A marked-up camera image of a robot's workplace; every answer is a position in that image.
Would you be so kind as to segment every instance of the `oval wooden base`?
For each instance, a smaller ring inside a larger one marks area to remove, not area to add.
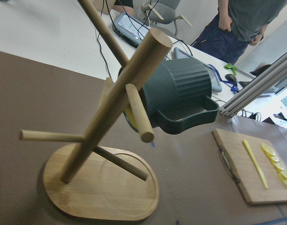
[[[44,170],[44,186],[51,201],[72,216],[105,220],[140,220],[148,217],[159,201],[159,186],[151,167],[133,152],[103,147],[149,174],[143,181],[92,153],[74,179],[60,181],[60,170],[74,148],[58,149]]]

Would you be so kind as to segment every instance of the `yellow lemon slice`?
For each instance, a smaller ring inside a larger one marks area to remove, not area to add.
[[[262,143],[261,148],[268,157],[272,157],[272,156],[276,155],[274,149],[271,148],[268,144]]]
[[[278,171],[284,170],[284,165],[281,162],[272,162],[272,164],[276,167]]]
[[[287,179],[285,179],[285,178],[281,175],[281,173],[278,173],[278,175],[279,175],[280,181],[281,181],[283,184],[285,184],[285,186],[287,186]]]
[[[270,160],[272,161],[272,162],[279,162],[279,157],[278,156],[272,156],[272,157],[270,157]]]
[[[283,176],[284,179],[287,179],[287,170],[280,171],[280,174]]]

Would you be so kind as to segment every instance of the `wristwatch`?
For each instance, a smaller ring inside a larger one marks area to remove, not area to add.
[[[258,34],[257,34],[257,35],[261,35],[261,36],[262,36],[262,38],[261,38],[260,40],[264,39],[264,34],[263,34],[263,33],[258,32]]]

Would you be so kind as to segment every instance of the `black mouse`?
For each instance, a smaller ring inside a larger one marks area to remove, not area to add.
[[[226,74],[226,75],[225,75],[225,78],[226,78],[228,81],[232,82],[233,85],[237,87],[237,80],[236,80],[236,77],[235,77],[233,74]]]

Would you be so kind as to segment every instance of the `brown tabletop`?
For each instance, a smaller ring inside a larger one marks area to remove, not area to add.
[[[65,143],[22,142],[21,129],[83,134],[97,109],[103,80],[0,52],[0,225],[248,225],[287,217],[287,203],[247,205],[226,172],[212,131],[268,139],[287,164],[287,130],[244,117],[169,135],[155,128],[155,147],[140,141],[121,116],[101,145],[132,151],[153,168],[160,187],[145,220],[111,222],[69,217],[49,201],[45,162]]]

